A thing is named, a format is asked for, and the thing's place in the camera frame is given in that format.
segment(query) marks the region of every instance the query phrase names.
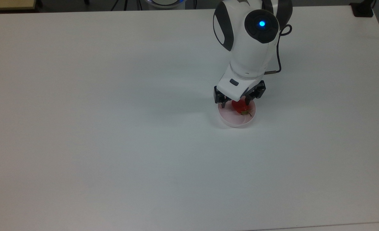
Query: table surface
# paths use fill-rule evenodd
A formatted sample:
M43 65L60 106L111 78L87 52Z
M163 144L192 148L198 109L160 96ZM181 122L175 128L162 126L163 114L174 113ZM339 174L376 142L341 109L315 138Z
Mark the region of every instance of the table surface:
M0 230L379 222L376 18L295 7L282 72L229 128L212 15L0 15Z
M277 231L379 231L379 223L332 225L306 228L282 228Z
M34 9L35 0L0 0L0 10Z

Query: black cable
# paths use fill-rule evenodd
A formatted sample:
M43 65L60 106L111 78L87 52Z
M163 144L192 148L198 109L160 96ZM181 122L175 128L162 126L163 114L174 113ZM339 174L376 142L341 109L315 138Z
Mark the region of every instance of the black cable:
M284 31L284 29L287 27L289 28L289 31L282 33L282 31ZM292 26L287 24L287 25L285 25L284 29L282 29L281 32L279 32L278 43L277 43L277 60L278 60L279 70L268 71L268 72L265 72L264 74L275 74L275 73L281 72L282 67L281 67L281 60L279 59L279 39L281 38L281 36L289 35L292 32Z
M115 4L113 5L113 7L111 8L111 10L110 11L113 11L113 9L115 8L115 6L117 5L117 3L118 3L118 0L116 0L115 1Z
M127 10L127 4L128 4L128 0L125 0L125 3L124 3L124 11Z

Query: strawberry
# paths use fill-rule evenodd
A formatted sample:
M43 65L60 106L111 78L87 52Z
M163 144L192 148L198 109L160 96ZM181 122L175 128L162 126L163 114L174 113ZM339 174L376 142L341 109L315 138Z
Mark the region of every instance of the strawberry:
M241 115L249 114L250 116L252 116L250 114L251 109L245 103L244 99L240 99L240 101L231 101L231 105L235 109L235 111L237 111L239 114L241 114Z

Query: small plastic bowl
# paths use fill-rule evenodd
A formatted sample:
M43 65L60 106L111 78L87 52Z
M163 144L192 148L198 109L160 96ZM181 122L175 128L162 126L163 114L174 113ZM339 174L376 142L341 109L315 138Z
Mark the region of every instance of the small plastic bowl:
M221 104L218 104L219 115L221 116L222 121L230 127L239 127L245 125L255 117L255 103L250 101L250 114L241 115L232 107L232 101L228 101L225 104L225 108L221 107Z

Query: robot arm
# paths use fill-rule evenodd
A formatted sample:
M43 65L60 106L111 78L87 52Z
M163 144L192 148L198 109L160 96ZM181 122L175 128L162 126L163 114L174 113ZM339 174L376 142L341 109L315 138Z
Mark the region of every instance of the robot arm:
M262 96L265 91L262 77L291 13L291 0L224 0L219 3L214 13L214 33L220 44L231 52L231 59L214 88L216 103L225 107L227 101L239 101L245 96L248 104Z

